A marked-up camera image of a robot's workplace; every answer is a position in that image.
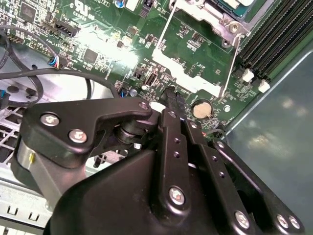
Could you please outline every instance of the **capacitor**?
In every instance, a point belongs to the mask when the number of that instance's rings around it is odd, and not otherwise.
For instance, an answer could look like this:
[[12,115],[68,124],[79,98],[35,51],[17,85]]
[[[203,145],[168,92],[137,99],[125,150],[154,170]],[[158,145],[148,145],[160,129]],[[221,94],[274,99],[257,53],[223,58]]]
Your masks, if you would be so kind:
[[198,119],[205,119],[212,116],[212,105],[206,99],[199,99],[192,105],[192,114]]
[[130,95],[131,97],[135,97],[135,96],[138,95],[138,92],[137,92],[135,89],[131,89],[131,90],[129,91],[129,95]]

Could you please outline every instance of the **black memory slot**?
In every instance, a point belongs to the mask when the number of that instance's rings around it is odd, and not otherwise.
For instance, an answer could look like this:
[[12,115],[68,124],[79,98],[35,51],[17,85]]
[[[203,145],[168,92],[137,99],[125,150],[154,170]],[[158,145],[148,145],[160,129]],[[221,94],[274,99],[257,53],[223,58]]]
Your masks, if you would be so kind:
[[267,18],[240,53],[243,60],[247,60],[253,51],[261,45],[262,41],[272,32],[275,25],[279,23],[285,13],[291,8],[296,0],[282,0],[274,12]]
[[253,55],[249,58],[249,64],[258,68],[257,62],[266,61],[266,58],[273,55],[272,50],[275,50],[277,46],[281,46],[281,37],[290,33],[289,27],[292,25],[292,22],[297,21],[297,18],[301,15],[300,13],[303,9],[307,8],[307,5],[311,1],[312,0],[301,0],[292,6],[290,11],[283,16],[271,34],[265,38],[262,45],[254,51]]
[[262,59],[260,63],[257,63],[255,67],[260,71],[263,71],[271,61],[277,58],[277,54],[284,50],[288,44],[296,39],[298,32],[301,28],[306,28],[309,20],[312,18],[313,14],[313,2],[308,6],[301,15],[294,21],[291,26],[286,30],[286,32],[281,36],[281,39],[276,41],[271,50],[269,50],[266,56]]
[[303,27],[299,30],[296,39],[289,42],[288,46],[281,50],[276,59],[272,63],[268,64],[268,67],[264,68],[264,74],[270,74],[274,69],[283,62],[283,60],[298,46],[298,44],[313,30],[313,18],[307,23],[307,27]]

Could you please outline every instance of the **black connector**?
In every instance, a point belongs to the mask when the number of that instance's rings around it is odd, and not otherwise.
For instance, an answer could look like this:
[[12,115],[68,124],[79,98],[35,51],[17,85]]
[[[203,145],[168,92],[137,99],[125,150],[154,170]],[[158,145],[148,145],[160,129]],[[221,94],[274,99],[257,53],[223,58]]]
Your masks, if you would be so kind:
[[80,28],[75,27],[75,26],[71,26],[70,24],[63,22],[61,20],[57,20],[54,23],[53,28],[56,31],[60,32],[61,34],[69,36],[70,38],[77,35],[78,32],[80,31]]
[[140,79],[143,75],[142,69],[136,68],[135,72],[133,73],[133,77],[136,79]]
[[157,74],[152,73],[146,80],[146,85],[149,87],[152,86],[154,82],[156,81],[156,79],[157,79]]
[[118,94],[120,97],[124,98],[127,96],[127,91],[128,91],[129,85],[126,82],[123,82],[122,87],[118,90]]
[[5,109],[9,105],[10,94],[4,90],[0,90],[0,110]]

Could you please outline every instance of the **silver screw head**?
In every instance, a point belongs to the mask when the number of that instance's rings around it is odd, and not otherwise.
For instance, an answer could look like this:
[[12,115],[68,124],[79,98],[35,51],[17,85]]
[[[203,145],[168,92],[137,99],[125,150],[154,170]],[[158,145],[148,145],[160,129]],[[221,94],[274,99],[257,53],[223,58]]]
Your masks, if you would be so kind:
[[232,23],[230,26],[229,26],[229,31],[231,33],[236,33],[239,29],[239,25],[238,23]]
[[139,143],[134,143],[134,148],[135,148],[135,149],[141,149],[141,144],[139,144]]
[[140,103],[139,103],[139,106],[140,106],[140,108],[142,108],[142,109],[144,109],[144,110],[147,110],[147,109],[148,109],[147,104],[144,103],[144,102],[140,102]]
[[229,105],[225,105],[223,109],[224,109],[224,111],[226,113],[228,113],[230,111],[230,106]]
[[169,111],[168,114],[172,116],[173,118],[176,118],[176,114],[173,111]]
[[248,229],[250,227],[249,220],[241,211],[237,211],[235,213],[235,217],[241,227],[243,227],[244,229]]
[[296,229],[300,229],[300,224],[293,216],[289,216],[289,220]]
[[135,89],[132,89],[132,90],[129,91],[129,95],[130,95],[131,97],[135,97],[135,96],[138,95],[138,92],[137,92]]
[[176,205],[180,206],[180,205],[185,203],[185,196],[184,196],[183,192],[180,189],[178,189],[176,187],[172,187],[172,188],[170,188],[169,194],[170,194],[171,200]]
[[190,123],[190,125],[192,128],[195,128],[195,129],[197,128],[197,125],[193,121]]
[[218,146],[219,146],[220,148],[224,148],[224,144],[223,144],[222,142],[217,141],[217,144],[218,144]]
[[71,141],[75,143],[85,143],[87,141],[86,133],[79,129],[74,129],[70,131],[68,137]]
[[278,219],[279,224],[283,228],[287,229],[289,227],[289,225],[288,225],[287,221],[285,220],[285,218],[283,216],[281,216],[280,214],[277,215],[277,219]]
[[46,126],[56,126],[60,123],[58,117],[53,114],[42,115],[40,121]]

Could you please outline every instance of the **white dimm latch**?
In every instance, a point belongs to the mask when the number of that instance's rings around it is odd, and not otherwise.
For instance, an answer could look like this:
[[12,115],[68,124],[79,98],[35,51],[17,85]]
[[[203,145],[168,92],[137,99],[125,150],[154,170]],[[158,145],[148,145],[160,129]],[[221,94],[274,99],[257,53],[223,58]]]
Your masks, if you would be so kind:
[[259,86],[259,91],[265,93],[267,90],[270,89],[269,83],[266,80],[262,80]]

